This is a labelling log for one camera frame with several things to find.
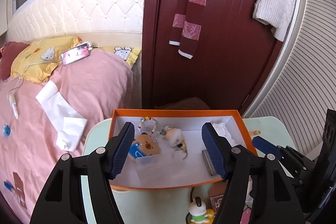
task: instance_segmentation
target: silver screw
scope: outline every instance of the silver screw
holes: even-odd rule
[[[241,151],[238,147],[231,148],[232,153],[239,154]]]
[[[62,160],[68,160],[69,158],[70,158],[69,154],[63,154],[61,157]]]
[[[97,148],[96,152],[98,154],[103,154],[105,152],[105,148],[104,147]]]
[[[267,154],[267,158],[269,160],[275,160],[275,156],[273,154]]]

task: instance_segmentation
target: corrugated panel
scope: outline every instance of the corrugated panel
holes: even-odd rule
[[[288,63],[252,117],[277,117],[307,154],[322,141],[327,108],[336,109],[336,0],[308,0]]]

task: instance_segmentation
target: black cable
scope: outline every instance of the black cable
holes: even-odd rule
[[[194,192],[194,189],[195,187],[191,188],[191,191],[190,191],[190,203],[193,202],[193,192]],[[189,217],[190,213],[188,212],[187,215],[185,216],[185,224],[189,224],[188,222],[188,217]]]

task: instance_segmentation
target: red pillow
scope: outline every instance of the red pillow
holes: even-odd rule
[[[29,44],[22,42],[6,42],[1,51],[2,58],[0,60],[0,79],[5,80],[11,75],[11,66],[14,59],[22,52]]]

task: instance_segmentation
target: pillow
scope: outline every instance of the pillow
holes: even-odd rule
[[[11,75],[14,59],[27,48],[29,44],[22,42],[6,42],[0,53],[0,79],[6,80]]]
[[[120,56],[126,63],[132,68],[135,62],[137,61],[141,50],[138,48],[131,47],[115,47],[115,46],[106,46],[100,47],[107,52],[113,52],[116,55]]]
[[[78,37],[58,37],[32,42],[14,60],[11,76],[22,78],[34,83],[48,81],[53,70],[62,62],[61,53],[71,49],[82,41]]]

